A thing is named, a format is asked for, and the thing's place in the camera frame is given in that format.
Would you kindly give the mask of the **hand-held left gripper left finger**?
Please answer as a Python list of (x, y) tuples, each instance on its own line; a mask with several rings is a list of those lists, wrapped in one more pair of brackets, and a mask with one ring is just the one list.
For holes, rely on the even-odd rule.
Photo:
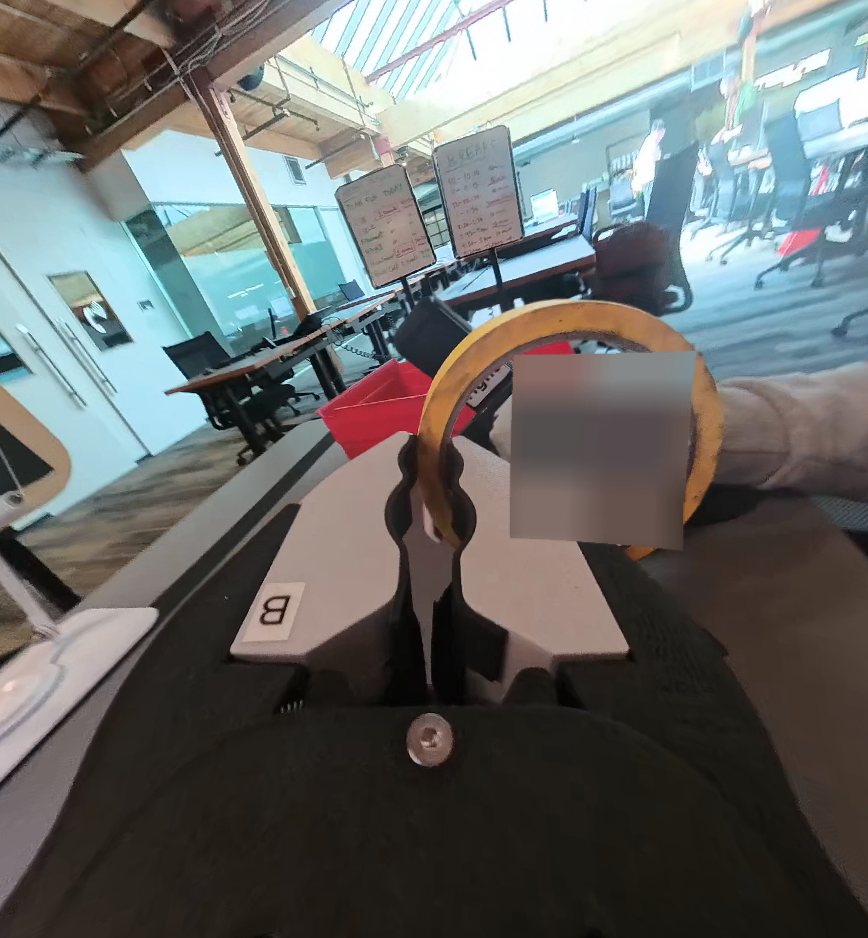
[(395, 432), (297, 506), (230, 646), (238, 661), (385, 665), (409, 584), (414, 436)]

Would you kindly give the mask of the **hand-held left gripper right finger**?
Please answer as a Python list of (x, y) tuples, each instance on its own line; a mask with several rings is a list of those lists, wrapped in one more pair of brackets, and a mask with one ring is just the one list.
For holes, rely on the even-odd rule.
[(627, 640), (580, 547), (513, 537), (510, 464), (465, 438), (454, 447), (463, 463), (457, 485), (473, 515), (458, 556), (460, 592), (499, 627), (500, 663), (625, 658)]

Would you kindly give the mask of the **yellow tape roll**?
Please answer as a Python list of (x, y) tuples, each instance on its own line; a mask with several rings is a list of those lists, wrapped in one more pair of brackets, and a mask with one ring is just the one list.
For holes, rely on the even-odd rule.
[[(483, 379), (525, 351), (574, 339), (602, 339), (645, 353), (694, 351), (661, 319), (612, 301), (552, 299), (507, 311), (474, 329), (448, 355), (432, 380), (417, 433), (417, 485), (441, 538), (461, 547), (453, 529), (448, 453), (457, 417)], [(721, 395), (696, 353), (694, 417), (682, 520), (702, 503), (717, 472), (724, 434)]]

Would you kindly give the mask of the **red plastic bin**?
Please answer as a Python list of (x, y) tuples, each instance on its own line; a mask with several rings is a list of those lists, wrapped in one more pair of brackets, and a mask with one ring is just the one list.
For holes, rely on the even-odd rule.
[[(451, 431), (496, 452), (491, 432), (510, 404), (513, 363), (502, 362), (474, 385)], [(407, 361), (390, 360), (318, 410), (334, 440), (354, 459), (398, 431), (416, 434), (433, 377)]]

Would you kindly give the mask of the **person's right forearm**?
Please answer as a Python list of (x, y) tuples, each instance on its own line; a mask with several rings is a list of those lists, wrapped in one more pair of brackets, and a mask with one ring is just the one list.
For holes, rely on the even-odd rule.
[(868, 364), (718, 384), (714, 480), (868, 503)]

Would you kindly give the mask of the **grey board on stand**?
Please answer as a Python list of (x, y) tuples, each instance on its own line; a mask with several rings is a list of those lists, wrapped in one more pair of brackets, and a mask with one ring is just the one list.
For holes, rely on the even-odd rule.
[(347, 182), (335, 199), (374, 289), (436, 264), (403, 166), (394, 163)]
[(499, 305), (510, 309), (498, 250), (525, 235), (510, 131), (496, 126), (436, 147), (433, 166), (456, 259), (486, 255)]

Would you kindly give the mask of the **wooden pillar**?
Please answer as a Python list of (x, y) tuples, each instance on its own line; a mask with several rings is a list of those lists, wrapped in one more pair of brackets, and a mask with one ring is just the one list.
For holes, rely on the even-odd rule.
[(305, 321), (308, 315), (316, 311), (315, 302), (241, 139), (227, 93), (216, 86), (204, 67), (189, 71), (184, 83), (217, 141), (267, 257), (287, 290), (299, 322)]

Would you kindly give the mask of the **black office chair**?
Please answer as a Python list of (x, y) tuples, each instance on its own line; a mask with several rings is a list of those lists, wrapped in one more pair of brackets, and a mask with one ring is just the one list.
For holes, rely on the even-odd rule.
[[(173, 365), (179, 369), (187, 381), (211, 377), (212, 374), (230, 366), (243, 366), (251, 359), (266, 351), (283, 345), (263, 339), (254, 344), (247, 352), (231, 356), (210, 333), (204, 332), (194, 338), (165, 346), (164, 353)], [(231, 388), (244, 416), (255, 428), (269, 439), (278, 439), (284, 430), (278, 419), (281, 409), (288, 409), (299, 416), (297, 403), (310, 398), (320, 399), (320, 394), (301, 391), (293, 384), (294, 369), (279, 362), (245, 372), (222, 384), (209, 385), (197, 392), (207, 412), (209, 423), (217, 430), (237, 428), (227, 400), (226, 388)]]
[(806, 138), (801, 117), (789, 111), (769, 123), (767, 143), (775, 173), (770, 216), (787, 235), (813, 239), (761, 271), (754, 288), (800, 260), (815, 265), (811, 285), (821, 287), (826, 261), (868, 251), (868, 118)]

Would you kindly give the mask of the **dark office chair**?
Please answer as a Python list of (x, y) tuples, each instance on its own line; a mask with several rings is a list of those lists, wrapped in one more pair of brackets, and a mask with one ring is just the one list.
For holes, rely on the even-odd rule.
[(690, 144), (658, 165), (644, 219), (612, 225), (592, 240), (592, 299), (613, 301), (656, 317), (687, 311), (693, 304), (680, 254), (698, 164)]

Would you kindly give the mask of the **window with phone logo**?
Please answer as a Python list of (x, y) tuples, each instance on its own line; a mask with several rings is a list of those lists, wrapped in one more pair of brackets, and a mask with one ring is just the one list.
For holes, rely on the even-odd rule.
[(134, 342), (88, 272), (65, 272), (48, 275), (47, 278), (71, 311), (81, 331), (98, 351), (110, 351)]

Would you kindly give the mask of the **black board with wooden rim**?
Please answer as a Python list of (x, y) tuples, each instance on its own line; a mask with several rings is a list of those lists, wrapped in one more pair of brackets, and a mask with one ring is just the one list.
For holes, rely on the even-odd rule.
[(0, 532), (61, 494), (71, 473), (64, 445), (0, 384)]

